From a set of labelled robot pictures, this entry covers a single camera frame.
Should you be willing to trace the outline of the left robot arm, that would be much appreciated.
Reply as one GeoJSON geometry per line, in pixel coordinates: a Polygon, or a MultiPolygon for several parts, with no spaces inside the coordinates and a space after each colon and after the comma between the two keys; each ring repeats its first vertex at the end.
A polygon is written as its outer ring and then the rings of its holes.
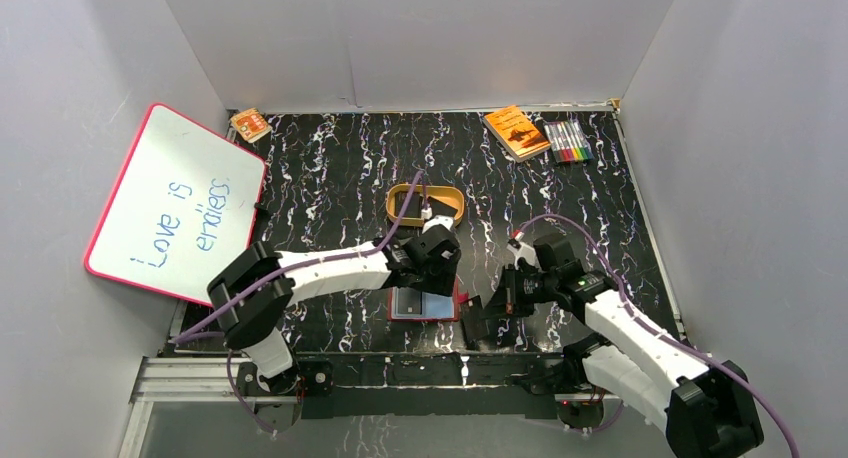
{"type": "Polygon", "coordinates": [[[437,215],[409,238],[378,237],[323,252],[281,253],[252,244],[207,286],[226,346],[250,358],[271,392],[290,392],[299,369],[278,327],[285,310],[346,291],[411,288],[450,295],[461,257],[453,226],[453,218],[437,215]]]}

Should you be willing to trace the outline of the red card holder wallet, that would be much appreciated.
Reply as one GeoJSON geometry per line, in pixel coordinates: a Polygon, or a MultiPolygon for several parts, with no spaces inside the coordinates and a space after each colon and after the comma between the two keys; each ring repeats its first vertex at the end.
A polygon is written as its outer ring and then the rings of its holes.
{"type": "Polygon", "coordinates": [[[391,288],[388,320],[393,322],[454,322],[459,320],[460,304],[469,298],[456,281],[450,295],[424,293],[412,288],[391,288]]]}

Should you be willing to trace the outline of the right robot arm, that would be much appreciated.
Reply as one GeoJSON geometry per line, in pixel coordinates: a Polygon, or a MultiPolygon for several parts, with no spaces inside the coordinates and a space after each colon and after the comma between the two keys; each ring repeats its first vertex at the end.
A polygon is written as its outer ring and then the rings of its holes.
{"type": "Polygon", "coordinates": [[[577,392],[612,392],[658,428],[677,457],[740,457],[764,441],[744,372],[709,365],[639,311],[614,278],[587,270],[562,234],[528,244],[514,233],[514,261],[502,267],[485,307],[491,318],[525,317],[555,303],[590,335],[566,347],[561,370],[577,392]]]}

